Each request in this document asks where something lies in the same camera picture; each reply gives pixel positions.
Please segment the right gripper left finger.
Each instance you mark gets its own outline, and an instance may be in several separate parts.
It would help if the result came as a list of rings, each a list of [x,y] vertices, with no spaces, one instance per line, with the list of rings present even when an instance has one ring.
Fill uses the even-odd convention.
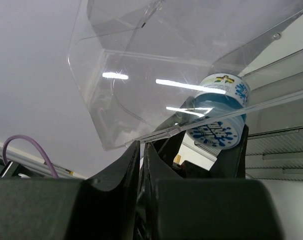
[[[130,240],[140,143],[89,179],[0,178],[0,240]]]

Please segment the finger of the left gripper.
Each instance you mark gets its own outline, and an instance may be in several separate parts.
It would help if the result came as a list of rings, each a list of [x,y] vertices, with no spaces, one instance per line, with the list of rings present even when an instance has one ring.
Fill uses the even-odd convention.
[[[244,125],[240,142],[233,148],[222,150],[210,168],[215,179],[245,178],[245,157],[249,128]]]

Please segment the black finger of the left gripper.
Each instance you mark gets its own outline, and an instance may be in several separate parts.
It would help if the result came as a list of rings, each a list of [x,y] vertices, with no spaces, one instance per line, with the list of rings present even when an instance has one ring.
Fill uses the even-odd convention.
[[[174,114],[160,125],[160,128],[172,127],[188,122],[191,114],[182,112],[188,108],[192,108],[194,98],[189,97]],[[156,150],[159,157],[171,168],[179,174],[184,175],[184,163],[187,164],[189,169],[192,165],[197,165],[200,168],[208,171],[211,168],[211,160],[206,158],[203,153],[198,153],[194,147],[184,142],[185,131],[182,131],[168,139],[156,141]]]

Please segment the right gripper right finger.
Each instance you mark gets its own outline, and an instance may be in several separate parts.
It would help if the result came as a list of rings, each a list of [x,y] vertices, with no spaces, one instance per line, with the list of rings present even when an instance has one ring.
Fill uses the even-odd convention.
[[[153,240],[275,240],[283,230],[264,184],[250,179],[182,178],[153,144],[144,156],[146,215]]]

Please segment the blue white small jar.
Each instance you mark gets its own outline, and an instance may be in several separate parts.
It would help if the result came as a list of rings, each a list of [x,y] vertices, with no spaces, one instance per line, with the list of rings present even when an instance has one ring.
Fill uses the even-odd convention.
[[[201,87],[221,90],[223,93],[199,91],[191,105],[191,110],[204,114],[206,119],[218,118],[248,106],[250,88],[239,76],[215,73],[200,83]],[[195,142],[220,150],[236,146],[241,139],[246,122],[246,114],[197,126],[187,130]]]

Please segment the clear acrylic drawer organizer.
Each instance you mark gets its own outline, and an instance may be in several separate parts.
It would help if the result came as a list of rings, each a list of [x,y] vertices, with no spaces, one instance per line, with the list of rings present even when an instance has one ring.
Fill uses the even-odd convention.
[[[246,114],[250,176],[301,179],[303,157],[303,0],[81,1],[68,62],[104,150],[186,132],[211,160],[222,150],[187,130]],[[241,77],[247,107],[160,128],[211,74]]]

